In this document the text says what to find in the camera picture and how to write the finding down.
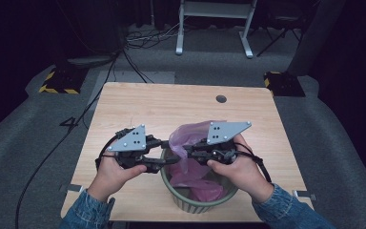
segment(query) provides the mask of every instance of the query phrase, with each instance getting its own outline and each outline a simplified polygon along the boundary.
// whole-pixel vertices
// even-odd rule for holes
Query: denim sleeve
[[[271,228],[335,228],[306,203],[298,201],[278,185],[263,203],[252,205],[260,219]]]
[[[114,198],[104,203],[84,190],[62,219],[59,228],[105,228],[113,206]]]

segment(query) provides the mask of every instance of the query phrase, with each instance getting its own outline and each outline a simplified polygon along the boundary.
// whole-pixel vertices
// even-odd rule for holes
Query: light wood tabletop
[[[225,103],[216,100],[227,98]],[[254,154],[263,158],[272,182],[288,192],[306,190],[273,97],[265,88],[173,84],[107,83],[91,121],[71,184],[88,188],[96,174],[94,160],[114,133],[145,124],[146,134],[168,140],[179,126],[208,120],[251,121],[242,132]],[[160,147],[146,157],[160,158]],[[79,193],[67,193],[64,217]],[[248,194],[238,191],[228,201],[202,214],[179,209],[158,174],[128,181],[116,194],[111,220],[121,221],[260,221]],[[309,199],[301,199],[312,204]]]

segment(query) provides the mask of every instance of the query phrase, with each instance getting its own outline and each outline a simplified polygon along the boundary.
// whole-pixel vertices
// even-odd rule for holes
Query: triangular metal bracket
[[[214,145],[221,142],[227,142],[251,126],[252,123],[250,121],[211,122],[207,136],[207,143],[209,145]]]
[[[108,150],[116,152],[143,150],[147,147],[145,137],[145,125],[133,129],[131,132],[121,137],[111,145]]]

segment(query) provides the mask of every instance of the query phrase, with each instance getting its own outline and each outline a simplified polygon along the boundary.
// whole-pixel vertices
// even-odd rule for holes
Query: purple plastic bag
[[[192,158],[187,158],[187,152],[183,146],[194,145],[206,138],[211,122],[182,125],[169,137],[169,145],[173,153],[181,157],[178,163],[169,166],[172,176],[170,184],[172,187],[190,187],[189,198],[203,202],[222,198],[226,195],[226,191],[216,182],[203,178],[211,171],[211,168],[200,165]]]

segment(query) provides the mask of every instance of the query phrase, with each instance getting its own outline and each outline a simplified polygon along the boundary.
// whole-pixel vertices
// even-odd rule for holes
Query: hand
[[[242,135],[236,135],[234,142],[249,147]],[[247,153],[243,146],[237,145],[236,150]],[[215,160],[207,164],[218,174],[227,177],[237,188],[249,193],[255,202],[264,202],[273,193],[274,186],[261,175],[251,158],[238,156],[234,163],[225,165]]]
[[[112,152],[104,155],[113,156]],[[147,170],[145,165],[137,165],[130,169],[121,168],[114,157],[102,156],[97,175],[88,189],[88,194],[99,201],[107,202],[111,194],[120,190],[130,179]]]

